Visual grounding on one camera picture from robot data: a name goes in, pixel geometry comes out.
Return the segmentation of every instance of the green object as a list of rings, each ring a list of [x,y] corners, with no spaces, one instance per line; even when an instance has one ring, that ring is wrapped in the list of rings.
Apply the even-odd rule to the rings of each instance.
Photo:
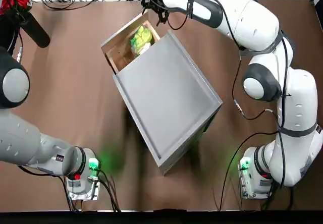
[[[241,160],[240,160],[240,165],[241,165],[241,168],[246,170],[250,167],[250,163],[251,163],[251,160],[250,160],[250,157],[243,157]]]
[[[141,25],[134,37],[130,40],[132,51],[139,54],[141,49],[152,40],[152,33],[149,29]]]
[[[99,169],[99,161],[92,157],[89,159],[89,169],[91,170],[98,170]]]

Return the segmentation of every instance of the black cylinder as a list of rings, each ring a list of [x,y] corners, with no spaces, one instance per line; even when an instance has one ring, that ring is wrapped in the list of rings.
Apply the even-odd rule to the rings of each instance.
[[[29,88],[28,88],[27,95],[19,102],[11,102],[9,99],[7,99],[3,90],[4,78],[6,74],[12,69],[20,69],[23,72],[25,72],[29,81]],[[30,80],[25,68],[20,63],[18,63],[7,52],[6,49],[0,46],[0,108],[14,108],[14,107],[20,106],[26,100],[29,94],[29,89],[30,89]]]
[[[28,12],[24,15],[25,21],[20,23],[21,28],[36,42],[36,44],[41,47],[47,47],[50,43],[50,37],[38,23],[38,21],[33,17],[33,15]]]

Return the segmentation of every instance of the gray box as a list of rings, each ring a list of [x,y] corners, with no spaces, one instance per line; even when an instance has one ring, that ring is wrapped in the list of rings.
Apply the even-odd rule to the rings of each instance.
[[[171,31],[113,79],[163,174],[198,141],[222,104]]]

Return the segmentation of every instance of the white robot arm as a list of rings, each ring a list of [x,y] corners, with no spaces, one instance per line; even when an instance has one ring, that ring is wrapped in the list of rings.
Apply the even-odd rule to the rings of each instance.
[[[286,162],[283,185],[294,186],[304,176],[323,143],[323,132],[316,122],[315,79],[307,71],[290,67],[291,42],[281,33],[278,19],[272,12],[253,0],[218,1],[226,12],[234,39],[247,49],[241,53],[253,56],[243,76],[245,92],[256,100],[278,101],[278,128]],[[170,12],[182,12],[232,38],[222,7],[215,1],[163,0],[163,3]],[[284,82],[287,96],[283,107]],[[282,181],[282,159],[278,134],[272,143],[245,151],[239,161],[244,198],[268,198],[272,180]]]
[[[25,101],[29,88],[27,71],[0,47],[0,161],[65,176],[72,199],[97,199],[99,183],[89,169],[94,153],[41,133],[10,111]]]

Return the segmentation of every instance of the brown table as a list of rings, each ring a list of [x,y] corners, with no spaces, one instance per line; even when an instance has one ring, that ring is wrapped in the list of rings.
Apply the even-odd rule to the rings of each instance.
[[[297,50],[292,66],[310,71],[316,78],[319,98],[318,120],[323,122],[323,34],[314,7],[308,0],[261,0],[275,13],[281,28],[295,41]],[[100,44],[141,12],[136,2],[93,3],[83,9],[56,12],[34,4],[32,13],[51,37],[50,46],[42,49],[23,34],[25,49],[22,64],[29,72],[31,91],[26,102],[14,112],[35,124],[45,134],[65,139],[71,144],[90,147],[96,153],[109,146],[124,157],[122,171],[116,174],[117,194],[122,209],[152,210],[182,208],[216,209],[220,203],[224,174],[239,144],[257,131],[275,129],[272,116],[248,122],[238,113],[232,99],[232,82],[238,65],[238,51],[220,33],[188,20],[175,34],[204,72],[224,104],[198,147],[186,154],[163,177],[127,114],[112,80],[112,71]],[[150,21],[155,24],[156,15]],[[171,15],[174,26],[183,15]],[[157,28],[165,35],[167,25]],[[243,61],[242,72],[248,64]],[[235,95],[249,116],[275,103],[251,100],[238,78]],[[256,136],[247,142],[236,160],[249,146],[260,146],[271,136]],[[321,182],[323,154],[319,154],[306,177],[295,187],[294,209],[323,209]],[[238,178],[234,163],[228,178],[223,209],[239,209]],[[67,209],[63,188],[58,179],[34,177],[16,166],[0,163],[2,181],[0,211]],[[276,195],[273,209],[285,209],[289,191]],[[110,209],[106,191],[99,201],[85,202],[84,209]],[[243,209],[259,209],[258,201],[243,200]]]

